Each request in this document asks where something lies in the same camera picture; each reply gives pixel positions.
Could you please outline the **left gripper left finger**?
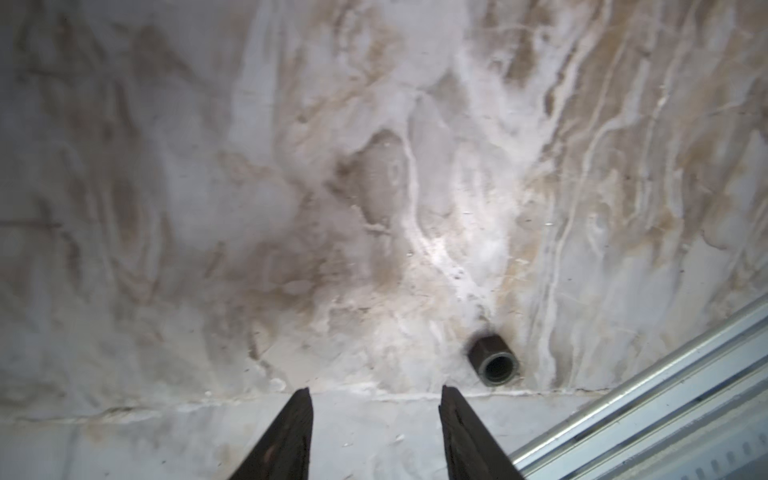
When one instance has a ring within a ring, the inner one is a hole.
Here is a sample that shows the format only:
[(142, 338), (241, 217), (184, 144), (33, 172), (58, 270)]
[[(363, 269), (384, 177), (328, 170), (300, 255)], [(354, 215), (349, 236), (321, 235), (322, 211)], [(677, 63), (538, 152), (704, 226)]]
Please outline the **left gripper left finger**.
[(307, 480), (313, 428), (310, 390), (297, 390), (231, 480)]

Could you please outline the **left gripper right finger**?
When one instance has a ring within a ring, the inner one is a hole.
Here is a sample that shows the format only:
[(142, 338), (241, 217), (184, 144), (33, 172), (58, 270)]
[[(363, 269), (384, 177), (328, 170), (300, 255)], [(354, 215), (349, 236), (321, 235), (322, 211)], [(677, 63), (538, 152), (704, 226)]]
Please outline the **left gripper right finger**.
[(524, 479), (456, 387), (442, 387), (438, 411), (450, 480)]

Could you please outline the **aluminium mounting rail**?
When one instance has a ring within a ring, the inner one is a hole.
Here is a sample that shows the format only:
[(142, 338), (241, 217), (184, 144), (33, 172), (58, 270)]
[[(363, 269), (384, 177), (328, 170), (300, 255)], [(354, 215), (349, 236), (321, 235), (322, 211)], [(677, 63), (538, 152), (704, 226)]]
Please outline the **aluminium mounting rail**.
[(510, 456), (527, 479), (764, 479), (767, 299)]

